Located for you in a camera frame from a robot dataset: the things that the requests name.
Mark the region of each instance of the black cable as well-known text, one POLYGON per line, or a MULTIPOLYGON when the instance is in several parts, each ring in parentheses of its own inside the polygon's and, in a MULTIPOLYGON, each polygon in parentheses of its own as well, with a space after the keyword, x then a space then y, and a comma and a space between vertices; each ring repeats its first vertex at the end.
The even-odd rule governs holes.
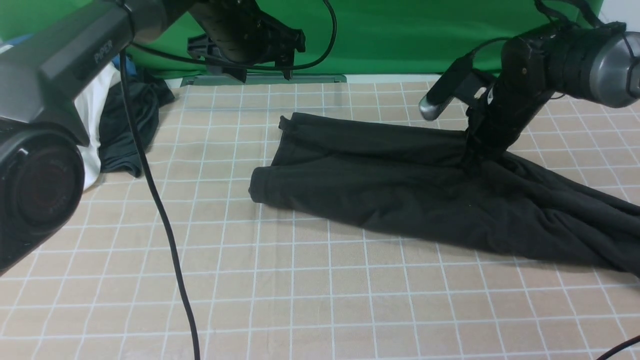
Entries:
POLYGON ((478 52, 480 50, 482 50, 483 48, 493 44, 494 42, 499 42, 499 41, 508 41, 511 40, 512 38, 509 37, 499 37, 499 38, 493 38, 491 40, 487 40, 485 42, 483 42, 482 44, 476 46, 473 50, 471 50, 467 55, 471 56, 472 58, 476 57, 476 55, 478 54, 478 52))
POLYGON ((636 336, 635 338, 629 339, 627 341, 625 341, 624 343, 612 348, 611 350, 607 351, 606 353, 602 354, 598 359, 596 360, 606 360, 610 357, 612 357, 613 355, 617 354, 618 352, 621 352, 622 350, 625 350, 628 347, 632 347, 635 344, 640 343, 640 335, 636 336))
POLYGON ((323 62, 324 59, 327 58, 327 56, 329 56, 329 54, 331 53, 331 51, 333 50, 333 46, 335 45, 335 38, 338 34, 338 19, 335 15, 335 10, 333 9, 333 6, 331 5, 331 3, 329 2, 329 0, 323 0, 324 5, 326 6, 327 10, 329 11, 329 14, 331 15, 331 23, 332 23, 332 31, 331 31, 331 39, 329 39, 329 44, 326 48, 326 50, 324 51, 324 53, 322 55, 320 55, 320 57, 310 63, 306 63, 306 64, 302 64, 302 65, 293 65, 293 66, 258 66, 258 65, 242 65, 242 64, 236 64, 236 63, 229 63, 226 61, 219 61, 217 58, 208 58, 207 56, 203 56, 205 59, 209 59, 207 60, 196 60, 196 59, 191 59, 191 58, 183 58, 181 56, 177 56, 177 55, 172 55, 172 54, 168 54, 165 53, 163 51, 158 51, 158 50, 153 50, 150 49, 146 46, 142 46, 139 44, 131 44, 133 47, 142 50, 146 53, 149 53, 151 55, 155 55, 155 56, 160 56, 162 58, 166 58, 169 60, 173 60, 173 61, 180 61, 180 62, 184 62, 184 63, 190 63, 190 64, 197 64, 197 65, 215 65, 215 66, 222 66, 222 67, 228 67, 228 68, 233 68, 233 69, 244 69, 244 70, 266 70, 266 71, 292 71, 292 70, 303 70, 303 69, 309 69, 310 67, 314 67, 316 65, 318 65, 319 63, 323 62))
POLYGON ((154 183, 154 179, 151 175, 149 162, 147 161, 147 156, 145 155, 145 148, 142 145, 142 139, 140 139, 138 127, 133 116, 131 93, 129 92, 129 83, 127 81, 127 54, 124 50, 120 52, 120 77, 120 86, 122 87, 122 97, 124 99, 124 109, 127 114, 129 127, 131 128, 131 134, 133 135, 133 142, 136 144, 136 150, 138 151, 138 156, 140 157, 142 170, 144 171, 144 175, 147 178, 147 184, 149 185, 149 191, 151 192, 151 196, 154 198, 154 202, 156 203, 156 207, 158 208, 158 213, 160 214, 160 218, 162 219, 164 230, 166 231, 166 236, 169 241, 171 258, 173 260, 173 270, 175 271, 175 278, 178 282, 178 291, 180 292, 180 298, 182 298, 184 311, 187 313, 189 328, 191 329, 191 339, 193 340, 193 357, 195 360, 200 360, 198 330, 196 328, 196 321, 195 317, 193 316, 193 310, 191 310, 191 304, 189 303, 189 297, 187 296, 187 289, 184 285, 184 279, 182 278, 182 270, 180 269, 180 257, 178 257, 178 248, 175 244, 175 237, 173 236, 173 230, 171 229, 169 216, 167 216, 166 211, 164 210, 162 200, 160 199, 156 184, 154 183))

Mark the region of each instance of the robotic arm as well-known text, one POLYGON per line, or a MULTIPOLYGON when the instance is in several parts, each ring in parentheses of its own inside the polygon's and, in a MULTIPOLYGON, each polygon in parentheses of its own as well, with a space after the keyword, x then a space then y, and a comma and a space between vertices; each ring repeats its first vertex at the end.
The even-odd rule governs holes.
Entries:
MULTIPOLYGON (((0 275, 58 231, 80 201, 77 146, 89 137, 74 99, 122 49, 153 42, 186 12, 205 31, 193 57, 284 69, 305 51, 302 30, 255 0, 97 0, 0 54, 0 275)), ((246 70, 219 68, 246 79, 246 70)))
POLYGON ((426 120, 437 119, 454 97, 469 106, 463 167, 499 158, 556 92, 612 108, 640 98, 640 33, 621 22, 603 24, 583 0, 556 1, 578 7, 592 28, 535 0, 540 12, 557 20, 498 39, 506 43, 497 78, 473 68, 477 48, 458 58, 422 98, 426 120))

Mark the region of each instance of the dark green cloth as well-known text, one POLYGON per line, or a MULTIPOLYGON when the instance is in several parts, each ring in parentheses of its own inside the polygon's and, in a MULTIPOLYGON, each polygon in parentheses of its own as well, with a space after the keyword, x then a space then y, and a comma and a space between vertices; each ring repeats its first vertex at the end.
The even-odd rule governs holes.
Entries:
MULTIPOLYGON (((151 145, 159 123, 160 107, 175 100, 173 92, 162 79, 147 71, 138 71, 139 76, 129 78, 132 97, 132 112, 145 149, 151 145)), ((140 158, 129 129, 124 110, 122 87, 109 89, 99 125, 100 148, 98 156, 101 172, 126 171, 134 177, 142 175, 140 158)))

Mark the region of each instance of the green screen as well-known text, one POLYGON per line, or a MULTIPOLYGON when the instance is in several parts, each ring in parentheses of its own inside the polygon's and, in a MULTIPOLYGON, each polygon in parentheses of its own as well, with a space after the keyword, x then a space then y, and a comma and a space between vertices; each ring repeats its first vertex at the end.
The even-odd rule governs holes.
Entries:
MULTIPOLYGON (((88 0, 0 1, 0 38, 11 39, 44 29, 88 0)), ((589 1, 596 13, 603 0, 589 1)), ((557 1, 549 6, 573 19, 578 12, 557 1)), ((328 43, 330 16, 321 0, 258 0, 260 7, 292 28, 304 30, 307 52, 296 63, 316 59, 328 43)), ((484 40, 514 36, 547 19, 533 0, 332 0, 338 18, 338 37, 329 58, 308 74, 437 73, 453 59, 484 40)), ((202 34, 185 15, 151 47, 186 55, 187 38, 202 34)), ((477 58, 480 69, 500 66, 500 46, 477 58)), ((204 67, 178 63, 131 50, 136 64, 166 78, 202 73, 204 67)))

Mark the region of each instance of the fabric fold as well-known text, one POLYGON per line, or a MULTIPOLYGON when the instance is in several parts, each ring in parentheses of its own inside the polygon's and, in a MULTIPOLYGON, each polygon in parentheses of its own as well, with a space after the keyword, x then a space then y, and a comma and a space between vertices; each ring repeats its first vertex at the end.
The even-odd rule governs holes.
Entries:
POLYGON ((463 131, 294 113, 254 202, 367 230, 640 275, 640 207, 507 153, 468 175, 463 131))

